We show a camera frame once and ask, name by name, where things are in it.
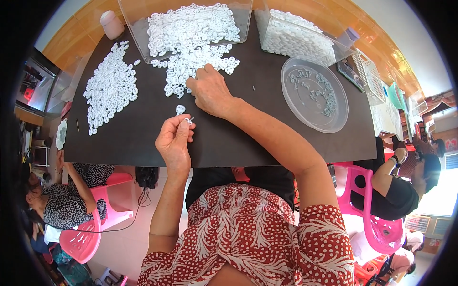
red polka dot shirt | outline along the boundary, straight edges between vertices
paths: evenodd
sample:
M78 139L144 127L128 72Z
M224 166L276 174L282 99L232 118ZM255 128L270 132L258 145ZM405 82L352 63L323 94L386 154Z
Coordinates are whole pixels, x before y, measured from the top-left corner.
M237 183L210 188L191 205L174 250L145 257L138 285L206 285L226 263L255 285L352 285L340 211L313 205L293 223L288 203L269 191Z

black bag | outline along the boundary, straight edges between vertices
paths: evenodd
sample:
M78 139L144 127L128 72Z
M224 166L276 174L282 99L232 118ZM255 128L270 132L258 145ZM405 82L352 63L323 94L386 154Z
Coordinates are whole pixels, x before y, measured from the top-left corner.
M135 167L135 180L142 188L154 189L158 177L158 167Z

white wall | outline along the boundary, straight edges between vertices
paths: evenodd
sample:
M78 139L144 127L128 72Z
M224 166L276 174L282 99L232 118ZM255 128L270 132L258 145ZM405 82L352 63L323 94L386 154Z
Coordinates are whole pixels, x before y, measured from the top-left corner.
M435 119L434 125L436 126L434 133L447 131L458 127L458 118L454 116L449 116L441 119Z
M404 0L352 0L393 39L430 97L452 88L429 33Z
M40 52L43 52L43 49L52 39L54 34L57 33L60 27L62 27L62 25L64 25L73 14L75 14L89 1L90 0L65 0L57 9L56 13L51 17L46 27L44 27L35 42L35 48L37 48Z

black tabletop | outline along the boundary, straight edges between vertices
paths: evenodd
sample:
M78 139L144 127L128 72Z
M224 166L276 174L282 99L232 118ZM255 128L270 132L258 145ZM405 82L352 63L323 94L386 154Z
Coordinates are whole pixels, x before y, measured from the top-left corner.
M125 40L129 40L130 47L124 61L130 64L141 59L127 28L118 42ZM116 113L108 124L98 129L96 135L89 136L88 105L82 94L88 79L93 76L94 69L110 52L114 42L103 36L81 76L68 119L66 161L164 167L165 163L155 148L154 141L164 120L175 116L176 106L182 104L196 123L194 142L188 144L193 167L278 165L262 146L242 130L200 110L192 95L185 93L181 99L177 99L175 95L166 97L166 69L153 68L143 60L134 67L137 71L138 99L120 113ZM306 138L326 162L376 157L374 127L367 96L340 75L336 65L330 69L347 94L349 116L346 125L339 132L325 134L303 124L289 109L283 97L280 79L282 66L288 57L261 50L254 16L251 17L247 41L235 44L229 55L225 56L234 56L240 60L240 65L232 75L220 71L232 95L243 98L259 110L289 125Z

clear plastic round tray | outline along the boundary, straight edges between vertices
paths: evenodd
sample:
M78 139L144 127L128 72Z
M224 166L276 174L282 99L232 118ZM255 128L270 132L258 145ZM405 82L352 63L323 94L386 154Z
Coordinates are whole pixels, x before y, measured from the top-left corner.
M311 128L334 133L347 123L347 95L329 68L303 56L289 58L282 68L282 90L291 111Z

